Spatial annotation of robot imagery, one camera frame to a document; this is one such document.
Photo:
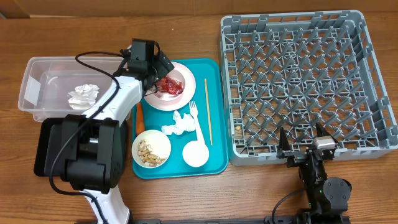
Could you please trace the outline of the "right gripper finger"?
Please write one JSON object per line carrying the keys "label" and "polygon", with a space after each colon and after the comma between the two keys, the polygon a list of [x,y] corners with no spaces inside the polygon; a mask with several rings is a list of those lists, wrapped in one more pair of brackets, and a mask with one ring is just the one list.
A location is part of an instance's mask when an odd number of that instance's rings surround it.
{"label": "right gripper finger", "polygon": [[324,128],[324,126],[323,126],[320,122],[317,122],[317,123],[315,124],[315,127],[316,127],[317,137],[318,137],[318,138],[320,138],[320,137],[325,137],[325,136],[330,136],[331,138],[333,137],[333,136]]}
{"label": "right gripper finger", "polygon": [[280,128],[279,134],[280,136],[279,136],[278,152],[290,152],[292,149],[290,147],[285,129],[283,127]]}

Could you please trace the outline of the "red snack wrapper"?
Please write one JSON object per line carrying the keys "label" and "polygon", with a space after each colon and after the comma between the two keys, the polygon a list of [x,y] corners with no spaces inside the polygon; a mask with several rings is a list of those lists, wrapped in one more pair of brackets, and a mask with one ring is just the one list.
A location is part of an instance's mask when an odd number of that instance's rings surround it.
{"label": "red snack wrapper", "polygon": [[179,95],[183,92],[183,85],[176,79],[163,77],[156,83],[156,90],[170,95]]}

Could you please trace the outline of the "small white tissue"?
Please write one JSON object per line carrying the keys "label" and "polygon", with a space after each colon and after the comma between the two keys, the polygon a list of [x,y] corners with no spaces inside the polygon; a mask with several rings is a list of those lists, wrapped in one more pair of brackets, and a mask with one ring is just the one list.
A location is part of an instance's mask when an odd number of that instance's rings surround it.
{"label": "small white tissue", "polygon": [[161,131],[166,135],[181,135],[184,132],[193,132],[196,130],[195,120],[192,115],[184,113],[183,116],[175,110],[173,113],[173,120],[175,124],[165,125],[161,127]]}

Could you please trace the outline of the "large white tissue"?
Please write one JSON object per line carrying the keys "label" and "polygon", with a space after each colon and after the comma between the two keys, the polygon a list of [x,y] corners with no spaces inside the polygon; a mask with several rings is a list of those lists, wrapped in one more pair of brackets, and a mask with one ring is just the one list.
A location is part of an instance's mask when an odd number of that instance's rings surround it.
{"label": "large white tissue", "polygon": [[94,84],[76,86],[74,91],[69,92],[68,104],[73,110],[88,110],[96,103],[99,87]]}

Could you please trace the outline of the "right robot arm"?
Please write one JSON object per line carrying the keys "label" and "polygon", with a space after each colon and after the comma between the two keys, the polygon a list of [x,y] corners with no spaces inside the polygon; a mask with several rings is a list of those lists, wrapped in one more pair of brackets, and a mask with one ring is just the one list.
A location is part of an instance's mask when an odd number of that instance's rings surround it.
{"label": "right robot arm", "polygon": [[297,214],[285,217],[289,223],[349,223],[343,216],[348,210],[348,200],[352,185],[339,177],[328,177],[324,162],[335,158],[338,141],[320,124],[316,124],[317,137],[305,151],[293,151],[287,140],[284,128],[280,128],[277,157],[286,159],[287,167],[298,167],[303,188],[282,198],[273,208],[271,222],[276,223],[275,212],[288,198],[306,192],[308,208],[298,210]]}

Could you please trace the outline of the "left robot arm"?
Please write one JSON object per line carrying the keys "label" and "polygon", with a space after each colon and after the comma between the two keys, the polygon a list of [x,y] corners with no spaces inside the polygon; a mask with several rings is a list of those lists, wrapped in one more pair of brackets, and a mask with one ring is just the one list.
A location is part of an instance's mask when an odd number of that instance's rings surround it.
{"label": "left robot arm", "polygon": [[104,72],[112,79],[105,94],[82,115],[63,119],[62,146],[49,174],[57,193],[85,197],[98,223],[132,223],[118,187],[126,155],[123,123],[146,91],[174,69],[162,51],[122,50],[119,56],[118,69]]}

